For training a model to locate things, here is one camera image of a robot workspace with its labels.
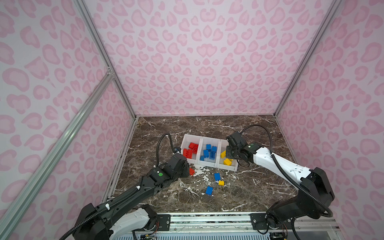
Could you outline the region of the red square brick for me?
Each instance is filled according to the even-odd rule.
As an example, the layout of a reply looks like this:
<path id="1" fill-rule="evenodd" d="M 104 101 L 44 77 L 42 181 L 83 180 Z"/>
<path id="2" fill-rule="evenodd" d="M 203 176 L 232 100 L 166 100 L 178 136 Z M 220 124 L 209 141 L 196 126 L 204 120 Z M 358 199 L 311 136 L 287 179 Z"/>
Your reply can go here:
<path id="1" fill-rule="evenodd" d="M 189 174 L 190 174 L 190 176 L 193 176 L 193 175 L 195 174 L 195 170 L 192 169 L 192 168 L 190 168 L 190 169 L 189 169 Z"/>

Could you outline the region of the lone yellow brick front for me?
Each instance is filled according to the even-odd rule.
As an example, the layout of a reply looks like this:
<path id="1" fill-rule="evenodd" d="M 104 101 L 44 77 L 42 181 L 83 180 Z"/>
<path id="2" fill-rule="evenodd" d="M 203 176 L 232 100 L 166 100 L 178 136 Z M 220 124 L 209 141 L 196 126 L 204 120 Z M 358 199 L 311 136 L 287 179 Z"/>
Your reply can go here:
<path id="1" fill-rule="evenodd" d="M 220 157 L 222 159 L 225 159 L 226 158 L 226 151 L 223 151 L 221 154 L 220 154 Z"/>

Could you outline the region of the long yellow brick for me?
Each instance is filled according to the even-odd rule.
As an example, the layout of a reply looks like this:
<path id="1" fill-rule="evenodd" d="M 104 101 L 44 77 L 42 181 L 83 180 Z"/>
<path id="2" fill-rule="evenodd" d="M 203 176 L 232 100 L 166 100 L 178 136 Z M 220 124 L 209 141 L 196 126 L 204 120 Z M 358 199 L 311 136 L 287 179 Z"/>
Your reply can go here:
<path id="1" fill-rule="evenodd" d="M 231 160 L 231 159 L 225 159 L 225 160 L 223 161 L 223 164 L 226 165 L 226 166 L 232 166 L 232 164 L 233 164 L 233 160 Z"/>

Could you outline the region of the blue studded brick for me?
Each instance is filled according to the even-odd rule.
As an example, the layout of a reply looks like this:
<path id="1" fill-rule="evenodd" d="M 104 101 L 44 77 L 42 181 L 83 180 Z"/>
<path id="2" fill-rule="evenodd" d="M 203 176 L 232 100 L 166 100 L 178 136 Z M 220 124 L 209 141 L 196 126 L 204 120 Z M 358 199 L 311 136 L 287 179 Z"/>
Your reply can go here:
<path id="1" fill-rule="evenodd" d="M 210 159 L 215 160 L 216 159 L 216 152 L 211 151 L 210 152 Z"/>

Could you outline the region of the long red brick slanted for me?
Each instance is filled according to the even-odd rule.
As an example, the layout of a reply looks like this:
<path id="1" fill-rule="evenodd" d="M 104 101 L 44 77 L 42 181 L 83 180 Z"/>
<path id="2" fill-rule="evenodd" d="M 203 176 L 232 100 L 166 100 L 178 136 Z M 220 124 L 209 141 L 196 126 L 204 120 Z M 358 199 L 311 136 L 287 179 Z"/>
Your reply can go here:
<path id="1" fill-rule="evenodd" d="M 196 154 L 198 152 L 199 145 L 195 143 L 190 143 L 189 144 L 189 149 Z"/>

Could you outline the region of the blue brick tall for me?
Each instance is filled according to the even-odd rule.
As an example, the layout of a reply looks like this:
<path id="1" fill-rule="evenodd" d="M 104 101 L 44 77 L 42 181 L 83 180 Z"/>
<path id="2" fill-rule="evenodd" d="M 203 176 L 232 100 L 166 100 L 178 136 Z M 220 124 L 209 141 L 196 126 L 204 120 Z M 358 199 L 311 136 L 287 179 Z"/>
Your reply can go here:
<path id="1" fill-rule="evenodd" d="M 203 154 L 204 154 L 204 158 L 209 158 L 209 157 L 210 157 L 210 152 L 209 152 L 209 150 L 204 150 L 204 151 L 203 151 Z"/>

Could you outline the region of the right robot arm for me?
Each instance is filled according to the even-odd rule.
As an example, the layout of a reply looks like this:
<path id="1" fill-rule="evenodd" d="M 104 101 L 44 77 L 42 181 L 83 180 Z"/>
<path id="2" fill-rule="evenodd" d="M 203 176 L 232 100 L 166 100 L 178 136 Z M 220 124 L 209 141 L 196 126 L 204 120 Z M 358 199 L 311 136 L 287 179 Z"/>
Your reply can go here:
<path id="1" fill-rule="evenodd" d="M 256 142 L 248 143 L 240 132 L 232 133 L 226 140 L 227 158 L 261 166 L 298 190 L 296 196 L 278 201 L 267 210 L 265 216 L 267 227 L 277 229 L 287 220 L 301 217 L 311 219 L 333 217 L 330 205 L 335 199 L 335 194 L 324 170 L 297 165 Z"/>

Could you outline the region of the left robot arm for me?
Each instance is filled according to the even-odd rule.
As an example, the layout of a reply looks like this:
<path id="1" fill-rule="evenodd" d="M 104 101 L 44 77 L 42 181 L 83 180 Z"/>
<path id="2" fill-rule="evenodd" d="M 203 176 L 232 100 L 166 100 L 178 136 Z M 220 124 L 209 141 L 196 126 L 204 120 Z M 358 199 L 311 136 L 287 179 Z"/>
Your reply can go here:
<path id="1" fill-rule="evenodd" d="M 82 208 L 74 225 L 61 238 L 73 236 L 76 240 L 113 240 L 126 232 L 152 231 L 158 226 L 157 213 L 149 205 L 132 211 L 139 203 L 158 194 L 180 178 L 190 175 L 187 158 L 173 154 L 167 163 L 151 169 L 133 187 L 105 203 Z"/>

